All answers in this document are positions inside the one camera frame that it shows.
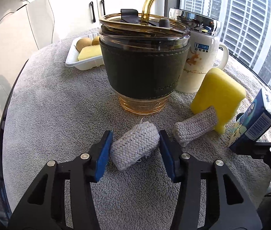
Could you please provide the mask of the grey knitted cloth roll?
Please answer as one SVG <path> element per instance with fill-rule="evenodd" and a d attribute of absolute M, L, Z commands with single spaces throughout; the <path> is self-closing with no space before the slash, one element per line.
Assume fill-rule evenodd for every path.
<path fill-rule="evenodd" d="M 216 110 L 213 106 L 174 124 L 173 135 L 181 147 L 186 147 L 190 142 L 212 131 L 218 122 Z"/>
<path fill-rule="evenodd" d="M 119 171 L 150 155 L 158 147 L 160 135 L 154 124 L 141 122 L 124 133 L 110 148 L 110 157 Z"/>

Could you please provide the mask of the yellow cartoon tissue pack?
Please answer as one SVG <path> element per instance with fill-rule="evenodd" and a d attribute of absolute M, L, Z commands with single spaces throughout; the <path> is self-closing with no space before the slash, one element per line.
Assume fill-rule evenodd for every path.
<path fill-rule="evenodd" d="M 248 150 L 271 127 L 271 96 L 261 89 L 236 121 L 228 144 L 236 154 Z"/>

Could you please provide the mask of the small yellow sponge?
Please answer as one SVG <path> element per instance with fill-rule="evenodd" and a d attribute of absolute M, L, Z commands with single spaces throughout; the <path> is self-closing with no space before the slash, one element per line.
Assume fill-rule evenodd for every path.
<path fill-rule="evenodd" d="M 214 130 L 223 134 L 225 125 L 232 120 L 244 98 L 244 87 L 221 69 L 213 67 L 206 73 L 190 108 L 193 114 L 198 114 L 213 106 L 218 118 Z"/>

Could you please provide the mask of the yellow rectangular sponge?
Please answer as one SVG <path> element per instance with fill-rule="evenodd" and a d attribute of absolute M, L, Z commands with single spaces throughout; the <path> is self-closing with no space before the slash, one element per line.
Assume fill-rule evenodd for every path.
<path fill-rule="evenodd" d="M 90 59 L 90 58 L 97 57 L 100 55 L 102 55 L 100 45 L 95 45 L 95 46 L 91 45 L 81 50 L 81 52 L 78 55 L 78 60 L 82 61 L 82 60 Z"/>

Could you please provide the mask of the bright yellow round sponge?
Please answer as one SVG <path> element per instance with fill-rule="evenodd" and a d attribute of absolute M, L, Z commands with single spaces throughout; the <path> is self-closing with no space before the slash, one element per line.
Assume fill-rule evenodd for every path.
<path fill-rule="evenodd" d="M 95 45 L 99 45 L 100 44 L 100 36 L 96 36 L 93 40 L 91 45 L 95 46 Z"/>

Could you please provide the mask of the dark yellow round sponge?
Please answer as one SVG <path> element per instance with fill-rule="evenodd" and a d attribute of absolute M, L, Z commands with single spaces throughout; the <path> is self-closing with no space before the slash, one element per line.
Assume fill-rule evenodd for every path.
<path fill-rule="evenodd" d="M 83 48 L 91 46 L 91 45 L 92 45 L 92 40 L 88 37 L 83 37 L 77 41 L 76 49 L 80 53 Z"/>

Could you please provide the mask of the grey terry towel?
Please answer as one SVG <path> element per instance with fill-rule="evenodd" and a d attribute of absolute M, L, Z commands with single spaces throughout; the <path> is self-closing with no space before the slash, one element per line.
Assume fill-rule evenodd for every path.
<path fill-rule="evenodd" d="M 99 142 L 105 131 L 118 139 L 140 122 L 172 134 L 192 116 L 192 94 L 174 92 L 159 113 L 142 117 L 125 111 L 104 66 L 81 71 L 66 67 L 72 38 L 31 55 L 7 109 L 3 133 L 3 177 L 10 208 L 50 160 L 72 161 Z M 180 185 L 167 176 L 159 150 L 125 171 L 109 161 L 91 184 L 101 229 L 169 229 Z"/>

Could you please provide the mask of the white plastic tray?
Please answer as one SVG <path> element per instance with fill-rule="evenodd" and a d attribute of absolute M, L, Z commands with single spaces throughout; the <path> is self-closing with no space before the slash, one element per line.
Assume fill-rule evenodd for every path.
<path fill-rule="evenodd" d="M 82 38 L 89 38 L 93 40 L 95 36 L 98 36 L 98 33 L 91 33 L 86 36 L 81 36 L 74 38 L 69 52 L 66 57 L 65 66 L 66 67 L 75 67 L 76 69 L 79 69 L 81 71 L 86 71 L 89 69 L 93 69 L 94 67 L 100 67 L 101 65 L 104 65 L 103 57 L 102 55 L 97 55 L 91 58 L 86 58 L 84 60 L 78 60 L 78 56 L 80 54 L 79 51 L 77 51 L 76 44 L 77 42 Z"/>

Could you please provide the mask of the amber glass tumbler green sleeve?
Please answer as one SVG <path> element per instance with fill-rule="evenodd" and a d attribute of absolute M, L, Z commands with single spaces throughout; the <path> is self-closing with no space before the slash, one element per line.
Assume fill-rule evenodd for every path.
<path fill-rule="evenodd" d="M 120 105 L 138 115 L 161 111 L 183 72 L 190 29 L 135 9 L 105 15 L 100 22 L 102 57 Z"/>

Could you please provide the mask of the white ceramic mug chrome lid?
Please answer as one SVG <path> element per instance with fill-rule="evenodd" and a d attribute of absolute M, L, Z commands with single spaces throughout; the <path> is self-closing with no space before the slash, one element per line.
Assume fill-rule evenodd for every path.
<path fill-rule="evenodd" d="M 185 94 L 195 93 L 213 67 L 219 49 L 222 49 L 223 56 L 217 68 L 223 70 L 227 65 L 229 50 L 220 42 L 222 22 L 177 8 L 169 10 L 169 17 L 190 29 L 189 53 L 176 90 Z"/>

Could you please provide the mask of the white cabinet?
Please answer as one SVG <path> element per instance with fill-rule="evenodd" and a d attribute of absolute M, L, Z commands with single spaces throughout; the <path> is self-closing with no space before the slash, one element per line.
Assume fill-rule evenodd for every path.
<path fill-rule="evenodd" d="M 96 22 L 89 3 L 93 1 Z M 30 56 L 45 46 L 97 28 L 101 0 L 0 0 L 0 121 L 10 90 Z M 142 9 L 144 0 L 104 0 L 105 12 Z"/>

